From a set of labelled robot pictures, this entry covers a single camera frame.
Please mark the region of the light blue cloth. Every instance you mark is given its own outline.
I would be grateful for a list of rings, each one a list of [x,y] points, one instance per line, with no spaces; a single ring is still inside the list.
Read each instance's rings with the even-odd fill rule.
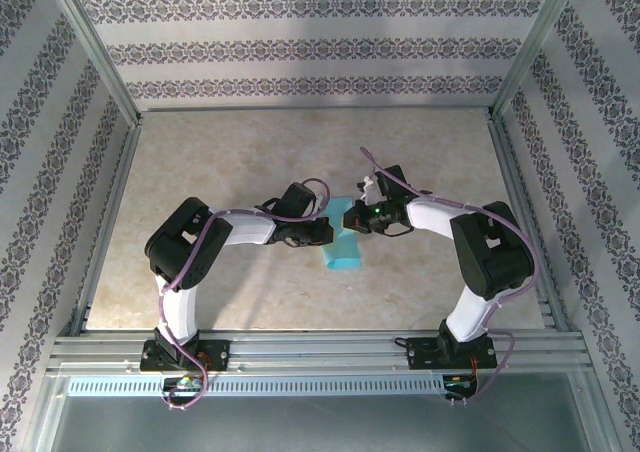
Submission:
[[[323,260],[329,270],[350,270],[361,267],[361,254],[356,235],[343,227],[344,213],[354,205],[352,197],[333,197],[329,200],[324,216],[334,230],[330,244],[321,247]]]

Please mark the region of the grey metal sheet panel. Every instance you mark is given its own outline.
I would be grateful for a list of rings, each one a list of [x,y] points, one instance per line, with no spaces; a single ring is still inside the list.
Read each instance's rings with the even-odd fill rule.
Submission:
[[[172,411],[58,378],[23,452],[623,452],[581,373],[504,374],[468,405],[426,394],[210,396]]]

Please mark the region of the long aluminium mounting rail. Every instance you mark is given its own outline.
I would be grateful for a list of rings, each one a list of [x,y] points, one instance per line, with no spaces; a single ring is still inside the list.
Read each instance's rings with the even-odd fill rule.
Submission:
[[[406,352],[397,337],[431,337],[432,331],[227,331],[201,333],[228,340],[230,375],[406,374]],[[516,330],[508,373],[591,371],[579,332]],[[46,372],[68,375],[137,374],[145,331],[89,331],[54,341]]]

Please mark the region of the thin aluminium wall rail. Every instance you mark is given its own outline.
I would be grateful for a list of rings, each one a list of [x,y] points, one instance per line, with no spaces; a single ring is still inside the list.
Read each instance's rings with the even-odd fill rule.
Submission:
[[[301,110],[397,110],[397,109],[424,109],[424,110],[481,110],[483,112],[492,112],[493,108],[490,106],[480,105],[466,105],[466,106],[454,106],[454,105],[415,105],[415,104],[402,104],[402,105],[291,105],[291,106],[224,106],[224,107],[164,107],[164,108],[149,108],[148,110],[141,112],[141,114],[151,113],[195,113],[195,112],[226,112],[226,111],[301,111]]]

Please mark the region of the aluminium side rail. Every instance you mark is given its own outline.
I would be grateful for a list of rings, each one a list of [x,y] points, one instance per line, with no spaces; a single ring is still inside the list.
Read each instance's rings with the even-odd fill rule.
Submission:
[[[113,175],[107,202],[101,217],[90,261],[85,270],[81,288],[77,296],[69,322],[64,329],[64,336],[78,336],[84,329],[89,316],[94,296],[99,284],[102,268],[109,248],[109,243],[115,227],[117,215],[126,188],[126,183],[133,163],[136,148],[142,131],[143,120],[140,119],[130,128],[126,141],[123,143],[117,169]]]
[[[516,156],[511,150],[508,134],[504,131],[502,125],[491,117],[487,119],[487,126],[514,216],[521,230],[531,240],[537,257],[541,262],[540,274],[535,286],[535,295],[539,302],[545,327],[558,332],[570,332],[573,327],[567,320],[558,296],[556,283],[546,260],[545,247],[541,241],[538,223],[530,204],[528,189],[518,168]]]

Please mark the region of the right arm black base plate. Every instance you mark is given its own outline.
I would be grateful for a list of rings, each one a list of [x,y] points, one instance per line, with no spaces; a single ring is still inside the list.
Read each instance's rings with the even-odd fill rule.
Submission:
[[[491,338],[486,334],[471,342],[446,342],[442,337],[406,339],[408,366],[411,370],[470,369],[475,358],[479,369],[495,369],[498,365]]]

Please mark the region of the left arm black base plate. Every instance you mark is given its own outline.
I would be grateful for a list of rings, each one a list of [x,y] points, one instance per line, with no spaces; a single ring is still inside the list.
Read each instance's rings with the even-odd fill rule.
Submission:
[[[227,370],[230,342],[227,340],[198,340],[194,344],[186,345],[185,349],[199,362],[201,362],[208,372],[224,372]],[[178,359],[174,359],[155,340],[147,340],[142,350],[140,359],[141,372],[177,372],[194,371],[199,372],[199,368],[189,359],[178,353]]]

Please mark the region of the aluminium frame post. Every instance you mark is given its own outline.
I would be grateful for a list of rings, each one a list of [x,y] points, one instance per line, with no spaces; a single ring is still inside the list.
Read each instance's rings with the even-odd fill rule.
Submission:
[[[81,0],[56,0],[76,32],[89,59],[129,125],[138,125],[141,113],[118,73]]]
[[[513,65],[506,74],[495,100],[487,109],[488,119],[496,121],[504,113],[567,1],[544,0],[539,14],[517,53]]]

